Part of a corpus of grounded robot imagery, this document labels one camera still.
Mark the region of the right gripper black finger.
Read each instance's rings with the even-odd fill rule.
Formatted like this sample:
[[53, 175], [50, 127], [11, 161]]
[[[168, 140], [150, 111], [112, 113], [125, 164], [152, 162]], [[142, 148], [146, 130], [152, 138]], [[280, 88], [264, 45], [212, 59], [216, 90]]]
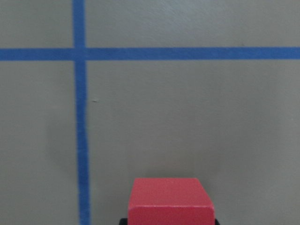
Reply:
[[128, 225], [128, 219], [127, 218], [121, 218], [119, 220], [119, 225]]

